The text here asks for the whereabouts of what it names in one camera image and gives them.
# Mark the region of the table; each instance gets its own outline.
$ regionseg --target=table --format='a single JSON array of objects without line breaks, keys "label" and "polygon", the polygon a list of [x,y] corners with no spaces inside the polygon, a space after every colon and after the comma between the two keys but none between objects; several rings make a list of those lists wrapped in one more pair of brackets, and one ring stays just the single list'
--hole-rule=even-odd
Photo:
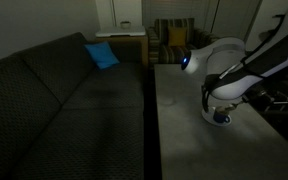
[{"label": "table", "polygon": [[118,27],[105,28],[97,32],[95,41],[128,42],[139,41],[141,43],[142,65],[144,72],[148,70],[148,37],[143,26],[130,29]]},{"label": "table", "polygon": [[249,104],[231,112],[231,125],[214,126],[201,115],[204,74],[154,69],[163,179],[288,179],[288,142]]}]

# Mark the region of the sofa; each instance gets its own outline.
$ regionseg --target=sofa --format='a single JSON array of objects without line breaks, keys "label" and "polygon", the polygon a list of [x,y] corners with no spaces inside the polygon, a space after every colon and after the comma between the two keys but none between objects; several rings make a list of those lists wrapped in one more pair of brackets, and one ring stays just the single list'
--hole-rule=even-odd
[{"label": "sofa", "polygon": [[[182,45],[170,44],[169,27],[185,28],[186,36]],[[147,29],[149,38],[149,69],[154,64],[180,64],[184,55],[193,49],[210,45],[219,37],[194,27],[194,18],[156,19],[154,27]]]},{"label": "sofa", "polygon": [[0,179],[143,179],[140,43],[99,69],[81,33],[0,60]]}]

